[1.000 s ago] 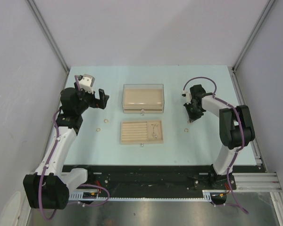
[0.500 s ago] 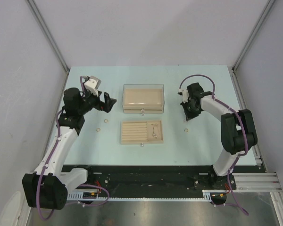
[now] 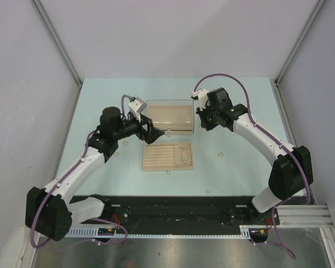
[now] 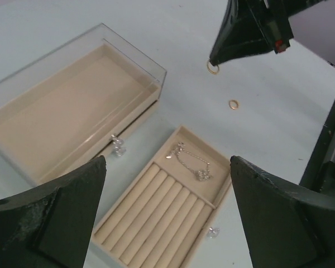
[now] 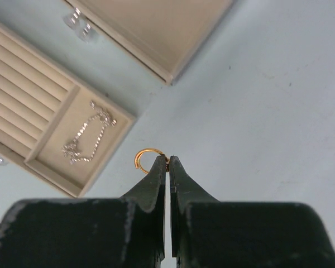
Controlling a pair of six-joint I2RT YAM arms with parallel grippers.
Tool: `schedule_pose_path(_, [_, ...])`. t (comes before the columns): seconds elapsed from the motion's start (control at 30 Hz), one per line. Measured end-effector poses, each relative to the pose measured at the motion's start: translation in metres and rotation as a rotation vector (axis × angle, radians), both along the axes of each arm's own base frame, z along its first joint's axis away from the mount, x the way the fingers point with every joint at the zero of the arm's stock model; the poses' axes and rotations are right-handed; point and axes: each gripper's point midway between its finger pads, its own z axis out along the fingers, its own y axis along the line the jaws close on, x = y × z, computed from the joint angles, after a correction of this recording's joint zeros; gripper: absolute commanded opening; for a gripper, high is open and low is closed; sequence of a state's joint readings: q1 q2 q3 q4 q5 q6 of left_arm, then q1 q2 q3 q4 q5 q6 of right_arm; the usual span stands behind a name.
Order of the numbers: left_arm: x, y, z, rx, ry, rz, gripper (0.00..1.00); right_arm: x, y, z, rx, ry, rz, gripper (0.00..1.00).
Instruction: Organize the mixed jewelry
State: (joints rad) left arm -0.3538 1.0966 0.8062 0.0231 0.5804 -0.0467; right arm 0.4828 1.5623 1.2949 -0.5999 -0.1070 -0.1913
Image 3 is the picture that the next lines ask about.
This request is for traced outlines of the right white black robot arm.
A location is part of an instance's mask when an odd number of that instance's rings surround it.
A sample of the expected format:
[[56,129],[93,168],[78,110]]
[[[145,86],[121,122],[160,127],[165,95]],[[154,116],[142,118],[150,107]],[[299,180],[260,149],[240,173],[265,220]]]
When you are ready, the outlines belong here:
[[272,169],[268,186],[252,198],[246,217],[253,224],[266,218],[266,211],[292,197],[313,183],[310,151],[305,146],[294,145],[276,138],[257,121],[252,120],[243,104],[233,105],[224,88],[192,92],[198,101],[196,113],[201,127],[211,131],[217,126],[229,129],[243,137],[270,163]]

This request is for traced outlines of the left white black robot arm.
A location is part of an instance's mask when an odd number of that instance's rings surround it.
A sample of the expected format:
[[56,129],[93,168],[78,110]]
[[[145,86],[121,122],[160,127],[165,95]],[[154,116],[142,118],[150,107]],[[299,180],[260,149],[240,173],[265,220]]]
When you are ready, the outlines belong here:
[[97,220],[106,223],[112,216],[109,198],[92,194],[72,203],[71,200],[84,182],[101,168],[117,151],[118,142],[137,136],[148,145],[164,135],[152,119],[135,112],[124,116],[117,107],[103,110],[97,128],[88,134],[83,152],[63,174],[39,189],[33,187],[26,198],[25,225],[30,228],[34,248],[36,232],[50,240],[59,241],[76,223]]

